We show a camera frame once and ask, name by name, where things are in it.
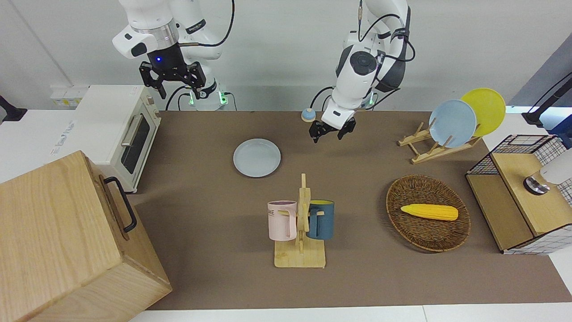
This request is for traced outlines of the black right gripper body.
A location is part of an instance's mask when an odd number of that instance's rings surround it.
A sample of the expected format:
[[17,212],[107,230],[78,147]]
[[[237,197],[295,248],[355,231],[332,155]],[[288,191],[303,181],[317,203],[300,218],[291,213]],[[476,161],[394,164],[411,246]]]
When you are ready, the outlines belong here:
[[150,51],[147,54],[156,75],[163,75],[164,81],[187,83],[187,65],[178,43],[168,48]]

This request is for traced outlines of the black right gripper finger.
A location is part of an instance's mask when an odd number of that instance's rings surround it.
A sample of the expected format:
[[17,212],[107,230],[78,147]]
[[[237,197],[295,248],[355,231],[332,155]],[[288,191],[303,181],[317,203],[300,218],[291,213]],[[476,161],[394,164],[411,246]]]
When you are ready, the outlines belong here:
[[163,75],[158,75],[155,79],[151,75],[151,72],[155,70],[152,67],[152,64],[149,62],[141,62],[139,65],[139,73],[141,75],[141,79],[143,80],[143,85],[147,87],[151,87],[159,92],[159,95],[162,99],[166,98],[166,91],[163,86]]
[[187,65],[187,84],[191,87],[196,98],[200,99],[200,92],[206,85],[206,75],[200,63]]

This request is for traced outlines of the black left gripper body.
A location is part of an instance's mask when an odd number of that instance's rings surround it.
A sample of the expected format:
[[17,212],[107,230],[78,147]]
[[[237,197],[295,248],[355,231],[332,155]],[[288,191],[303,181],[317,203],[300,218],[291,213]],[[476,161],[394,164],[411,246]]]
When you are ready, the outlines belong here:
[[[355,120],[355,118],[350,118],[350,119],[349,119],[347,122],[345,122],[345,123],[356,123],[356,120]],[[332,131],[338,131],[338,130],[340,130],[340,129],[337,129],[337,128],[333,127],[333,126],[330,126],[329,124],[327,124],[327,123],[325,123],[325,122],[318,121],[318,120],[315,120],[315,121],[313,122],[313,126],[322,126],[322,131],[321,131],[321,134],[322,134],[322,135],[325,135],[325,134],[327,134],[327,133],[329,133],[329,132],[332,132]]]

